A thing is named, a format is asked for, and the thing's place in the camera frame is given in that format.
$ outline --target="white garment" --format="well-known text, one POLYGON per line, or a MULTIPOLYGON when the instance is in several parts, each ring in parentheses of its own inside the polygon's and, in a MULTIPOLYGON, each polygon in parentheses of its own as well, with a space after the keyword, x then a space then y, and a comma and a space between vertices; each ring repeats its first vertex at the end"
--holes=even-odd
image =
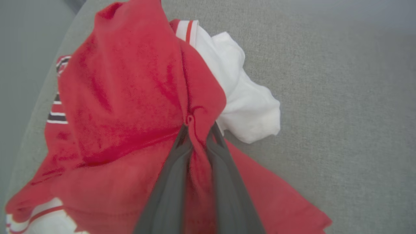
POLYGON ((245 143, 277 135, 280 103, 268 88, 247 76, 241 47, 227 32, 211 37, 198 21, 180 21, 176 36, 185 40, 188 27, 192 27, 188 37, 190 45, 204 59, 227 98, 227 105, 217 119, 221 131, 228 129, 245 143))

